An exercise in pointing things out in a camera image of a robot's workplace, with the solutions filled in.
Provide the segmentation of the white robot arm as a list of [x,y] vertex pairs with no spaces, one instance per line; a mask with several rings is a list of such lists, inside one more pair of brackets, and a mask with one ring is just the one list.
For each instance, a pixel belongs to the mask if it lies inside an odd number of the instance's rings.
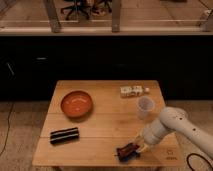
[[152,122],[144,126],[133,143],[139,145],[143,152],[159,144],[172,132],[184,135],[213,160],[213,135],[190,122],[186,112],[180,108],[163,108]]

